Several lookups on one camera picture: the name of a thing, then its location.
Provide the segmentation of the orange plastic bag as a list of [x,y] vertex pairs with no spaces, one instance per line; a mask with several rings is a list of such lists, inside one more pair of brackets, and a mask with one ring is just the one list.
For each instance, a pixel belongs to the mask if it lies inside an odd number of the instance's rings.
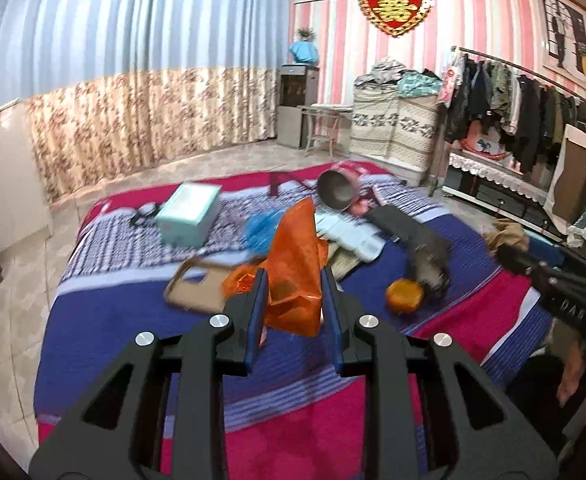
[[320,330],[322,302],[320,271],[328,262],[329,245],[316,232],[316,207],[307,197],[289,208],[277,227],[267,258],[245,263],[221,284],[230,298],[249,292],[256,274],[268,275],[265,324],[274,330],[314,337]]

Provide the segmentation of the black patterned snack bag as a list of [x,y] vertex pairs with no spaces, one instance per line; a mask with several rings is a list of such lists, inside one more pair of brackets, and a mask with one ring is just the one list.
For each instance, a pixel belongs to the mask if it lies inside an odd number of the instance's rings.
[[418,223],[408,249],[412,277],[428,295],[442,298],[450,286],[450,242],[430,226]]

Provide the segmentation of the blue plastic bag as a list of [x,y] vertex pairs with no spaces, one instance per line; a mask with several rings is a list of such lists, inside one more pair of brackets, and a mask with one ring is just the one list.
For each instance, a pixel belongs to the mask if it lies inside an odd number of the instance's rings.
[[253,255],[265,256],[269,253],[283,215],[283,210],[270,209],[252,214],[246,220],[243,233]]

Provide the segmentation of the beige crumpled cloth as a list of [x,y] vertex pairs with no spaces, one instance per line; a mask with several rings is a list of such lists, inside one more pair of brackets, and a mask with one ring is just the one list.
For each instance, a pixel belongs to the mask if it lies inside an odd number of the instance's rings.
[[511,246],[527,252],[530,247],[530,238],[518,222],[509,219],[496,219],[493,224],[482,232],[487,250],[492,256],[502,246]]

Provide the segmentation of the striped plaid blanket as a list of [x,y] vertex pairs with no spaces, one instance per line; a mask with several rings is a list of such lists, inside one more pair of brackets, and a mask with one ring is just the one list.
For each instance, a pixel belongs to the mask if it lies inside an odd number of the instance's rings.
[[[220,181],[221,229],[205,247],[215,263],[249,254],[243,226],[257,208],[287,208],[314,193],[320,167],[239,174]],[[363,184],[450,242],[450,287],[412,316],[393,316],[403,333],[446,333],[499,386],[510,382],[551,326],[524,278],[497,266],[481,235],[389,171],[363,165]],[[96,202],[58,284],[43,336],[34,410],[40,439],[141,332],[179,335],[201,321],[166,304],[165,288],[186,260],[131,218],[167,200],[172,185]],[[363,443],[359,379],[336,374],[325,336],[269,330],[250,376],[223,382],[229,472],[235,479],[354,479]]]

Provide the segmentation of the low tv stand with lace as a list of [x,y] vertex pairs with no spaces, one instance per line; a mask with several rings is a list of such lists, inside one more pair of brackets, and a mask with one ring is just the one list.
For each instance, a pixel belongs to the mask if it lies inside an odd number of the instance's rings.
[[548,186],[538,186],[494,160],[460,150],[450,151],[442,181],[445,195],[495,217],[518,222],[548,240],[561,242],[564,235],[544,209],[547,191]]

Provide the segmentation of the black flat case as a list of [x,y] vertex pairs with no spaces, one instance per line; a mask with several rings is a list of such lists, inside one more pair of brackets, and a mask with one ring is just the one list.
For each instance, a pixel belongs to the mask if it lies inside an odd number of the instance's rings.
[[371,208],[365,219],[395,242],[408,244],[421,232],[421,224],[393,205]]

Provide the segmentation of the teal cardboard box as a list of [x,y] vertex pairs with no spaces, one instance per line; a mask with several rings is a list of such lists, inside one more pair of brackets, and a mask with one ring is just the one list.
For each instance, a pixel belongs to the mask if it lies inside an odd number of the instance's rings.
[[185,182],[155,216],[162,242],[201,248],[219,214],[220,185]]

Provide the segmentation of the clothes rack with garments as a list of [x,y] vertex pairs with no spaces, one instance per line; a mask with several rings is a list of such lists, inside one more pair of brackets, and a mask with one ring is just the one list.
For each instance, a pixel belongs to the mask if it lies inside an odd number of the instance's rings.
[[494,56],[455,52],[445,76],[444,141],[530,176],[556,166],[564,129],[586,133],[586,101]]

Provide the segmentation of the small metal stool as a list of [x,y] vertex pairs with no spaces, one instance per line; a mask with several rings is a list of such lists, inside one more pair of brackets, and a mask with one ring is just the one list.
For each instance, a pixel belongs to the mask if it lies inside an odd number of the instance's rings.
[[342,122],[350,122],[353,107],[347,104],[322,104],[300,106],[303,123],[307,127],[304,154],[308,156],[317,143],[325,144],[330,156],[335,153]]

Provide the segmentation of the white low cabinet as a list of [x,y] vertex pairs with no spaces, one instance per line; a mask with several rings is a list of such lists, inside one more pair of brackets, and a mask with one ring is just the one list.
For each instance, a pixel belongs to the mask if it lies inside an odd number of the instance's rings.
[[14,100],[0,107],[0,252],[52,226],[26,106]]

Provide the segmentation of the pile of clothes on cabinet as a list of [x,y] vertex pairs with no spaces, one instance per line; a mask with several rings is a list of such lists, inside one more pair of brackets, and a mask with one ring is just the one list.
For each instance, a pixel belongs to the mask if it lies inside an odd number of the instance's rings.
[[419,72],[395,60],[374,63],[369,73],[354,81],[355,88],[395,89],[403,99],[436,96],[442,84],[442,79],[430,70]]

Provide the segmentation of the blue floral curtain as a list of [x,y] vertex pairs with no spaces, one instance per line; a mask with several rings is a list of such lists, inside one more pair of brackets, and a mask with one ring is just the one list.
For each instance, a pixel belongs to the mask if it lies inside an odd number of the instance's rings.
[[271,139],[290,0],[0,0],[0,106],[46,198]]

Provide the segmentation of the framed wall picture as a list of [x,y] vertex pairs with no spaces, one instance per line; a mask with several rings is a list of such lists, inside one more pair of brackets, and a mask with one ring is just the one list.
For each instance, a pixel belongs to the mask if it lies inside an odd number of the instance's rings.
[[538,0],[544,36],[543,66],[586,91],[585,14],[564,0]]

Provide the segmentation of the red heart wall decoration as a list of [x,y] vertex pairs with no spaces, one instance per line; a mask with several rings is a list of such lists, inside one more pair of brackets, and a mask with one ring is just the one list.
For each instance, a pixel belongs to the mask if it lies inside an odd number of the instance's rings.
[[358,0],[358,4],[374,27],[387,36],[397,38],[427,18],[433,0]]

